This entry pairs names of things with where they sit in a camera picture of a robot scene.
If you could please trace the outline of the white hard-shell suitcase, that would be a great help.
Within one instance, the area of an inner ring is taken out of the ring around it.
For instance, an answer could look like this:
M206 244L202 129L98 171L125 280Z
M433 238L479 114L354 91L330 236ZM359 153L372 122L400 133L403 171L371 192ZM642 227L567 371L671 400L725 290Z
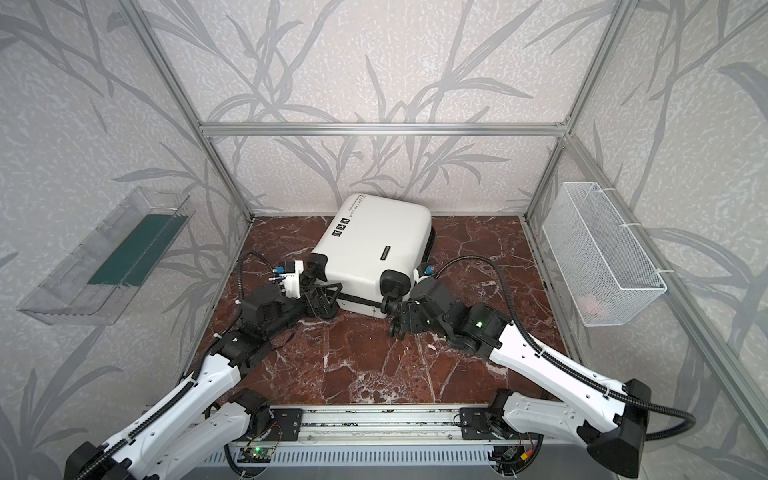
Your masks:
M305 274L318 284L339 283L341 309L384 318L409 298L433 240L428 208L352 194L309 254Z

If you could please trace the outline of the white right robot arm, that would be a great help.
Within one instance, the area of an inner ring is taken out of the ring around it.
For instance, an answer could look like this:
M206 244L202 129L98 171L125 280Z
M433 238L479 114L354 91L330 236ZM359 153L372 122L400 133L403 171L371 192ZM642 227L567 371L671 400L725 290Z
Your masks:
M691 430L693 414L652 402L650 387L600 375L546 346L520 323L513 309L464 304L438 272L421 264L412 276L385 272L382 309L392 335L434 332L464 353L516 372L552 394L534 399L500 392L486 420L496 435L537 434L578 445L602 467L637 478L644 445Z

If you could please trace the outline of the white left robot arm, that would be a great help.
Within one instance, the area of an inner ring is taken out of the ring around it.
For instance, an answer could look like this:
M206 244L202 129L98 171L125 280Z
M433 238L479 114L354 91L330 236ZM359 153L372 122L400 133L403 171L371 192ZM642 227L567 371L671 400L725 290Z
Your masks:
M67 479L179 479L229 443L267 436L276 422L268 399L235 388L265 357L273 340L306 318L338 313L340 283L322 284L295 261L272 270L269 282L238 295L224 331L191 372L155 406L100 445L85 442L67 459Z

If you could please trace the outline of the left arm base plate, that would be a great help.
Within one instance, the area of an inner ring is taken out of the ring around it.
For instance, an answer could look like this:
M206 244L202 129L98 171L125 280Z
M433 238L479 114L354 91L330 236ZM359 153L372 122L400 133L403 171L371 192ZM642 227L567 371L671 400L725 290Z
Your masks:
M304 410L301 408L278 408L271 411L268 429L257 439L261 442L296 442L302 426Z

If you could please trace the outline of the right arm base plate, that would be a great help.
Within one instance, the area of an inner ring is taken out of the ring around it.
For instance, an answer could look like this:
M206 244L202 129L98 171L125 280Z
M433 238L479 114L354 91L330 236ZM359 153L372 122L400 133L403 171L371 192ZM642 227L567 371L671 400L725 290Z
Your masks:
M491 429L487 407L463 407L459 409L459 427L462 439L491 441L498 437Z

